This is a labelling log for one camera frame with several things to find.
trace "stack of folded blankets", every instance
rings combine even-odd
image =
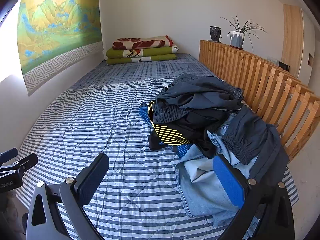
[[[177,59],[178,47],[166,36],[122,38],[107,51],[108,65]]]

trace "pile of clothes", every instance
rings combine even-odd
[[[122,38],[107,51],[108,65],[177,59],[178,47],[166,36],[148,39]]]
[[[240,88],[215,76],[183,74],[139,107],[153,126],[150,150],[170,147],[180,158],[176,181],[189,217],[213,215],[222,223],[237,212],[214,173],[217,154],[259,183],[273,186],[283,179],[289,158],[276,127],[242,100]]]

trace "wooden panel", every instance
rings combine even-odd
[[[246,83],[245,83],[245,88],[244,88],[244,93],[243,93],[243,96],[246,101],[248,101],[249,93],[252,88],[254,73],[256,72],[256,67],[257,67],[257,61],[258,60],[255,57],[251,57],[249,73],[248,73],[248,77],[246,78]]]
[[[271,66],[269,64],[265,63],[263,66],[261,79],[260,79],[260,83],[259,83],[259,87],[258,87],[256,96],[253,100],[253,103],[250,105],[250,106],[252,106],[251,108],[255,113],[258,111],[258,107],[261,102],[262,96],[266,90],[270,70],[271,70]]]
[[[245,85],[246,85],[246,82],[247,82],[249,68],[250,68],[250,65],[251,65],[251,58],[252,58],[252,56],[246,55],[246,57],[244,59],[244,65],[243,65],[243,68],[242,68],[241,83],[239,84],[239,87],[241,89],[245,88]]]
[[[254,77],[253,77],[252,88],[249,91],[249,97],[248,97],[248,99],[246,101],[247,104],[249,104],[249,105],[252,105],[253,100],[254,100],[255,96],[257,95],[257,91],[258,91],[258,87],[259,87],[259,84],[260,84],[262,71],[263,71],[263,67],[261,67],[261,65],[263,65],[263,63],[261,62],[261,60],[258,60],[257,67],[256,67],[256,72],[255,72]]]
[[[297,136],[294,138],[292,143],[290,143],[287,152],[289,154],[296,155],[297,152],[302,149],[303,145],[305,145],[305,139],[309,139],[314,132],[316,126],[319,123],[320,117],[320,102],[315,101],[313,103],[313,107],[305,120],[303,126],[301,127],[300,131],[298,132]]]
[[[289,72],[298,77],[303,50],[303,18],[298,6],[283,5],[284,43],[282,61],[290,66]]]
[[[225,44],[201,41],[199,60],[219,78],[242,88],[248,105],[263,120],[274,125],[280,120],[277,130],[285,131],[282,144],[292,160],[320,121],[320,99],[292,74],[252,53]],[[297,131],[306,111],[310,113]],[[293,134],[297,136],[286,147]]]
[[[301,122],[301,120],[302,120],[302,118],[308,108],[310,97],[311,97],[311,95],[308,92],[306,92],[305,96],[300,97],[300,102],[301,102],[300,107],[299,107],[294,119],[292,120],[289,128],[286,130],[283,137],[281,138],[281,143],[283,145],[285,145],[288,142],[288,140],[290,139],[290,137],[293,135],[294,131],[298,127],[299,123]]]
[[[276,81],[276,87],[275,90],[273,92],[272,98],[270,100],[270,103],[267,107],[267,110],[263,116],[263,120],[266,123],[269,123],[273,114],[276,111],[276,108],[278,106],[278,103],[281,99],[281,96],[284,92],[284,85],[285,85],[285,81],[287,80],[288,76],[285,75],[283,72],[279,73],[279,76],[277,77],[277,81]]]
[[[235,87],[240,86],[240,82],[241,82],[242,75],[243,75],[244,63],[245,63],[245,55],[243,52],[241,52],[240,59],[239,59],[238,74],[236,75]]]
[[[268,104],[269,104],[271,97],[273,95],[273,92],[275,90],[276,78],[278,75],[279,75],[279,70],[277,70],[276,68],[272,68],[271,72],[270,72],[266,91],[264,92],[264,95],[262,97],[262,100],[260,102],[260,105],[259,105],[259,108],[257,111],[257,115],[260,116],[261,118],[265,114],[267,107],[268,107]]]
[[[291,78],[288,78],[287,83],[284,87],[284,92],[282,93],[281,99],[277,105],[277,108],[271,118],[270,123],[276,125],[280,119],[281,114],[284,111],[284,108],[288,102],[289,94],[292,93],[292,88],[296,86],[296,82]]]
[[[235,54],[236,54],[236,50],[232,49],[230,51],[231,53],[231,57],[230,57],[230,62],[229,62],[229,67],[227,68],[227,77],[226,77],[226,81],[231,84],[231,80],[232,80],[232,72],[235,69]]]

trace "potted plant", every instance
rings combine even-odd
[[[253,22],[252,20],[246,21],[246,23],[243,25],[243,27],[240,28],[238,16],[236,16],[236,18],[234,18],[234,17],[232,17],[232,18],[233,18],[234,24],[232,22],[230,22],[230,26],[233,26],[236,29],[236,31],[230,31],[228,33],[228,36],[230,34],[231,46],[241,49],[243,41],[244,41],[244,36],[245,36],[245,34],[247,34],[249,36],[251,46],[252,46],[252,51],[253,51],[253,45],[252,45],[250,35],[256,36],[259,39],[259,37],[254,33],[257,33],[256,32],[257,30],[263,31],[264,33],[266,33],[265,29],[261,26],[258,26],[258,24]]]

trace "white flower pot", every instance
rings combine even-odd
[[[231,46],[242,48],[242,44],[244,41],[244,33],[239,33],[235,31],[230,31],[230,42]]]

